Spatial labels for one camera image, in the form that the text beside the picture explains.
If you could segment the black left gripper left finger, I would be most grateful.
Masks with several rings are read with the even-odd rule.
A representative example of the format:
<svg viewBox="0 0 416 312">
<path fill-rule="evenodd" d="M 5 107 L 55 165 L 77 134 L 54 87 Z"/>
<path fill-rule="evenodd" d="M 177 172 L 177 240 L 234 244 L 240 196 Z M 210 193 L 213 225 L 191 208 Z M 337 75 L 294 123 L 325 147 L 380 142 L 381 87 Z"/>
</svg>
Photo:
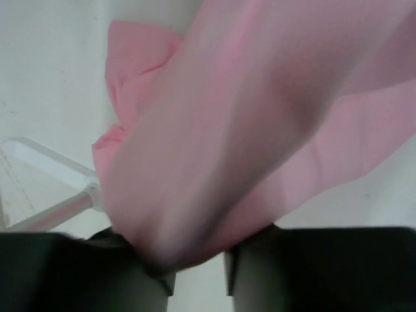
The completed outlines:
<svg viewBox="0 0 416 312">
<path fill-rule="evenodd" d="M 175 279 L 109 230 L 1 234 L 2 311 L 166 311 Z"/>
</svg>

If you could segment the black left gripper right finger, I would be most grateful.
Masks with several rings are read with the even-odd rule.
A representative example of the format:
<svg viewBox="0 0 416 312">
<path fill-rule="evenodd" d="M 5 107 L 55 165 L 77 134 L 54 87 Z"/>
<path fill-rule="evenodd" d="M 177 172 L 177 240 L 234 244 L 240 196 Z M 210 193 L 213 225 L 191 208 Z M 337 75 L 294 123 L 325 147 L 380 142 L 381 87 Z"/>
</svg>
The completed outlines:
<svg viewBox="0 0 416 312">
<path fill-rule="evenodd" d="M 415 230 L 269 226 L 225 254 L 235 311 L 414 311 Z"/>
</svg>

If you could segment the pink t shirt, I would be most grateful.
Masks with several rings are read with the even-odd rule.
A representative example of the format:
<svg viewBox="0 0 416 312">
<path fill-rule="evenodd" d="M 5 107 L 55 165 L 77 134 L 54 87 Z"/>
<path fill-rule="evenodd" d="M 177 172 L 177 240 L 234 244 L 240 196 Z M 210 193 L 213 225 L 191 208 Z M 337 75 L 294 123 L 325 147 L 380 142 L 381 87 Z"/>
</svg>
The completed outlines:
<svg viewBox="0 0 416 312">
<path fill-rule="evenodd" d="M 204 1 L 184 38 L 115 20 L 93 146 L 113 230 L 204 262 L 415 134 L 414 1 Z"/>
</svg>

